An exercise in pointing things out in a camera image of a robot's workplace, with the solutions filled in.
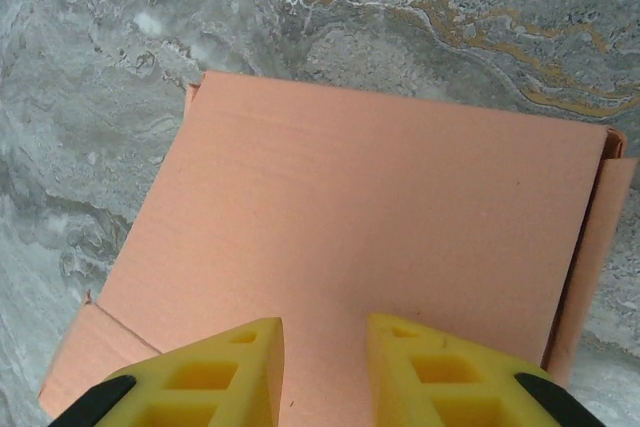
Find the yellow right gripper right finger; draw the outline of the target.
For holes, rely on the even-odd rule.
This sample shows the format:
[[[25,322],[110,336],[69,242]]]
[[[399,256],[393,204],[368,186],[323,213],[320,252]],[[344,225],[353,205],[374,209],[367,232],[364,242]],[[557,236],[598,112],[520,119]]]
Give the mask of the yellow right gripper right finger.
[[[580,427],[538,365],[388,314],[367,319],[374,427]]]

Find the orange paper box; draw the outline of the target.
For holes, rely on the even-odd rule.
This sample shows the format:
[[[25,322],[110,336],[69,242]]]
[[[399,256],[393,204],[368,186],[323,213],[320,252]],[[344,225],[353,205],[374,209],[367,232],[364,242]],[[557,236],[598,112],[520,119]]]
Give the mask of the orange paper box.
[[[53,422],[124,367],[279,317],[279,427],[374,427],[377,313],[566,390],[637,165],[624,147],[601,125],[206,72],[40,405]]]

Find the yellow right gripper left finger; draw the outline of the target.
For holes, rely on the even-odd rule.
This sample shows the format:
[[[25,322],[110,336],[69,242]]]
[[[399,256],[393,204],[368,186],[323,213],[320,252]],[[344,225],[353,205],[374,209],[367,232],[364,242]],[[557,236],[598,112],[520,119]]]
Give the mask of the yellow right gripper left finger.
[[[114,372],[52,427],[279,427],[284,360],[281,318],[257,319]]]

